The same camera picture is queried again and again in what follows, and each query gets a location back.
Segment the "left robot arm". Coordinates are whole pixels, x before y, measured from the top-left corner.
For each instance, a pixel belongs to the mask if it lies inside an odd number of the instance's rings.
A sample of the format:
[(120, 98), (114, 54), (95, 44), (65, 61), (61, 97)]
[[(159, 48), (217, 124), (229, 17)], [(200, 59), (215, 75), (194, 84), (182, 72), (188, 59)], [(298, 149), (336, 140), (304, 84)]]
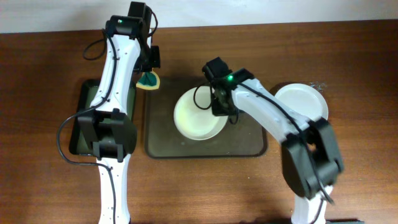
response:
[(111, 16), (103, 31), (106, 61), (96, 95), (87, 111), (77, 117), (78, 126), (95, 157), (101, 184), (100, 223), (129, 223), (127, 170), (136, 148), (137, 128), (128, 108), (135, 73), (160, 67), (160, 50), (152, 45), (155, 18), (143, 2), (131, 2), (126, 16)]

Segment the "grey plate yellow stain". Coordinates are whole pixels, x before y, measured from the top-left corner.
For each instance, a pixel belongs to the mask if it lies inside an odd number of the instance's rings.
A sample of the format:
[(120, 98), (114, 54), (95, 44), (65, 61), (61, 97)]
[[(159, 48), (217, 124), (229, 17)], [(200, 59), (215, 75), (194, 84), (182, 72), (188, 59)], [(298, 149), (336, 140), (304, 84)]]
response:
[(294, 111), (309, 117), (328, 119), (329, 110), (326, 100), (316, 89), (301, 83), (283, 86), (275, 97)]

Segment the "green yellow sponge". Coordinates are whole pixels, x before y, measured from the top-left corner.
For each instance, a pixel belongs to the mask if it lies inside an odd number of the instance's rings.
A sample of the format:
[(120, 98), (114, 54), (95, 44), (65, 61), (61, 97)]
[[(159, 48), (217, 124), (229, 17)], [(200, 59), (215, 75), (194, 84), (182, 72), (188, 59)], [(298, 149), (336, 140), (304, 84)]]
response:
[(160, 87), (160, 78), (154, 71), (144, 72), (138, 79), (136, 87), (147, 91), (157, 90)]

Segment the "white plate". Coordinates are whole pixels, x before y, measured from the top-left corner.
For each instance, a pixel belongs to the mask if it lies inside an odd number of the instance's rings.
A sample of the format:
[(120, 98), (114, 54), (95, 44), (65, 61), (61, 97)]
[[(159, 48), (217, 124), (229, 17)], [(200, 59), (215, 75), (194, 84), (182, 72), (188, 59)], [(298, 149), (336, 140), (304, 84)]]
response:
[(210, 87), (195, 87), (186, 91), (174, 108), (174, 123), (178, 131), (186, 138), (203, 141), (216, 136), (226, 125), (227, 116), (214, 116), (211, 108)]

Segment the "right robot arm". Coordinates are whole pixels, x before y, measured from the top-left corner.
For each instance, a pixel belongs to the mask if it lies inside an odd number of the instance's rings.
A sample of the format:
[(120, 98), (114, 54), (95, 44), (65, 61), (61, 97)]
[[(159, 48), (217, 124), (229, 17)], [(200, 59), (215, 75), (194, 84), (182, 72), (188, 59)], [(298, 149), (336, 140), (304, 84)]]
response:
[(270, 94), (254, 77), (217, 57), (203, 68), (210, 88), (213, 115), (254, 118), (281, 147), (282, 173), (295, 194), (292, 223), (326, 223), (330, 194), (344, 165), (335, 132), (327, 119), (310, 119)]

